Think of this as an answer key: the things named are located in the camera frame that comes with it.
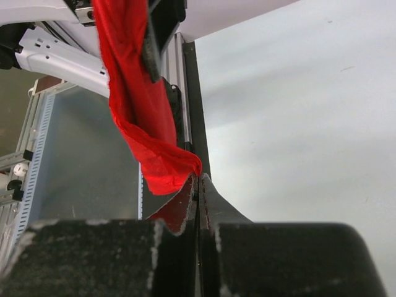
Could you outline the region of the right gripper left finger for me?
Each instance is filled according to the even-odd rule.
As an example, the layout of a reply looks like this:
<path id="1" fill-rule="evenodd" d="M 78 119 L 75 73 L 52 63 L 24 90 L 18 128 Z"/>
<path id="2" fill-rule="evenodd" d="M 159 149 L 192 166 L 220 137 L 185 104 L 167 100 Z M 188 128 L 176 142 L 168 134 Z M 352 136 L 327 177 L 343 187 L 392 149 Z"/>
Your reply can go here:
<path id="1" fill-rule="evenodd" d="M 190 176 L 146 220 L 41 220 L 21 235 L 2 296 L 193 296 L 196 247 Z"/>

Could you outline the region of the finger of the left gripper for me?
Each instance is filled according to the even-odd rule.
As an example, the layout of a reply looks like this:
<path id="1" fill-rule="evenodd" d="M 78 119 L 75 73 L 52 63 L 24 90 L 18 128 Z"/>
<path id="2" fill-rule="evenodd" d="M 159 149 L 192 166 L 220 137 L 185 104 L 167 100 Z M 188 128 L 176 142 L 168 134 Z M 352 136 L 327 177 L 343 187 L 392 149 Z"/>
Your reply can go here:
<path id="1" fill-rule="evenodd" d="M 152 83 L 161 77 L 163 53 L 176 29 L 186 18 L 187 1 L 148 1 L 147 27 L 144 36 L 142 59 Z"/>

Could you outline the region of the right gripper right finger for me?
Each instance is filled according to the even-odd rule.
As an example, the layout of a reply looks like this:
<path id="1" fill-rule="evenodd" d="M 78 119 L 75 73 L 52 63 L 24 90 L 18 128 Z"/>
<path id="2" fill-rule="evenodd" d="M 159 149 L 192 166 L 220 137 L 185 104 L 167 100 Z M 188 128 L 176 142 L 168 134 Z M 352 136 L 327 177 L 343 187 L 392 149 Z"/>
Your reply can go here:
<path id="1" fill-rule="evenodd" d="M 199 178 L 202 296 L 385 296 L 361 235 L 343 223 L 254 223 Z"/>

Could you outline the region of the red paper napkin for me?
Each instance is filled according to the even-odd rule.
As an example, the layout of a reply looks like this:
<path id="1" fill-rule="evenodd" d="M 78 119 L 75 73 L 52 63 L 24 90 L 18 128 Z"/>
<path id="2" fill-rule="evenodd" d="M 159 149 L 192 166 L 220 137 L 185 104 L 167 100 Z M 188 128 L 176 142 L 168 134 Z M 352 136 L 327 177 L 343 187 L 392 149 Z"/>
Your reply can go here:
<path id="1" fill-rule="evenodd" d="M 114 123 L 141 164 L 155 195 L 177 192 L 191 173 L 202 172 L 197 155 L 176 145 L 176 128 L 162 80 L 153 83 L 142 59 L 148 21 L 146 1 L 94 1 L 101 57 L 109 75 Z"/>

